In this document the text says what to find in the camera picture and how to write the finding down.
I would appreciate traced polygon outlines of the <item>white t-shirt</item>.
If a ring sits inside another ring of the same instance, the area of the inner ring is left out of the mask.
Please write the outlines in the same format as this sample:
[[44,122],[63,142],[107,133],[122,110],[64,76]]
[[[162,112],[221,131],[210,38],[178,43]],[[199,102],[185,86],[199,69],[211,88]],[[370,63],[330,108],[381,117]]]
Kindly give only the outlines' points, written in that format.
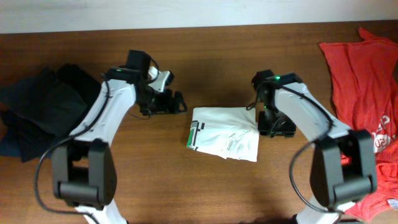
[[223,159],[256,162],[259,147],[256,110],[195,108],[187,147]]

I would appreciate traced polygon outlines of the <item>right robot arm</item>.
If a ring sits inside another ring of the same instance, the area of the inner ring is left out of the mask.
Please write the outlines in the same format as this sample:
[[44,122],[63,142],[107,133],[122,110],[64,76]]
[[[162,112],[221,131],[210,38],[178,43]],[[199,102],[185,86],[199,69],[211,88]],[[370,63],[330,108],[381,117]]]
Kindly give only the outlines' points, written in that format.
[[[377,190],[371,134],[365,129],[353,130],[334,117],[295,73],[274,75],[263,70],[255,74],[251,84],[256,99],[248,109],[264,105],[258,121],[261,135],[291,138],[299,129],[308,140],[289,164],[290,183],[306,207],[288,222],[343,223],[347,209]],[[307,200],[295,183],[294,166],[310,147],[314,149],[310,173],[313,197]]]

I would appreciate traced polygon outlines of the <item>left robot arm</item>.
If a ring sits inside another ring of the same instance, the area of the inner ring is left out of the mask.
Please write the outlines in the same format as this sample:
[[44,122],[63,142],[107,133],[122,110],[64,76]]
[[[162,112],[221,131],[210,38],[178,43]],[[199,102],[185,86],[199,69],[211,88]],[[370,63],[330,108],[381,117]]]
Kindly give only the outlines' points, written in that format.
[[174,75],[161,71],[147,53],[130,50],[124,65],[104,73],[88,113],[51,151],[53,194],[88,223],[127,223],[114,200],[117,174],[111,145],[124,116],[134,106],[150,118],[187,111],[183,96],[168,86]]

